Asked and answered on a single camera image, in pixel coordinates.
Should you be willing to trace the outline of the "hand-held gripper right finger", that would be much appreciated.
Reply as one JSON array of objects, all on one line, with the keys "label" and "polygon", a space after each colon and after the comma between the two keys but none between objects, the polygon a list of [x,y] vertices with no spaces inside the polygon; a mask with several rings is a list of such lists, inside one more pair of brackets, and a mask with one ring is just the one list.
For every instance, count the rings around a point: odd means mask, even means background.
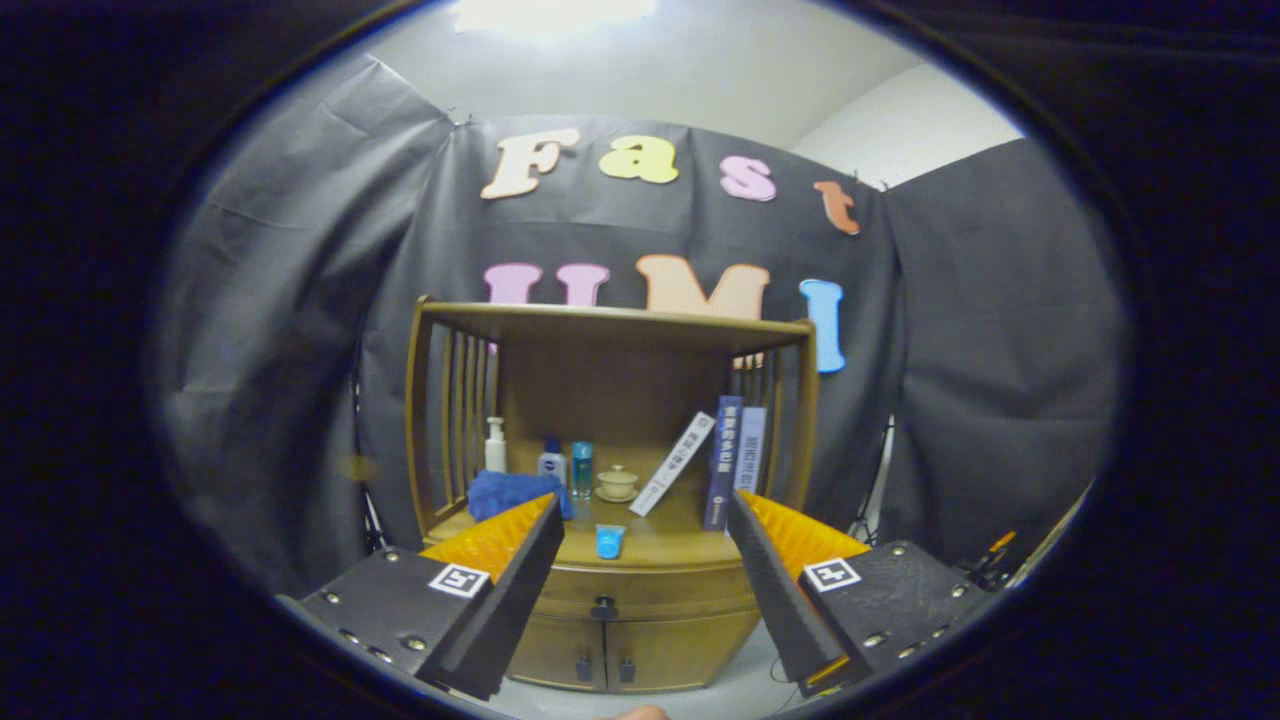
[{"label": "hand-held gripper right finger", "polygon": [[914,543],[872,547],[746,491],[728,501],[727,528],[783,676],[804,697],[897,667],[993,597]]}]

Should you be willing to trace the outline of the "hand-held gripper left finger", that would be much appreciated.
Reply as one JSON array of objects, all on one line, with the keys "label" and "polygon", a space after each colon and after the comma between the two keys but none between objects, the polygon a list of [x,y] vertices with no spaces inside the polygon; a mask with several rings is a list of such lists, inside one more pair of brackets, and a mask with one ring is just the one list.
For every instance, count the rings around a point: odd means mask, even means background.
[{"label": "hand-held gripper left finger", "polygon": [[556,492],[420,553],[388,547],[296,603],[348,650],[477,700],[500,689],[564,538]]}]

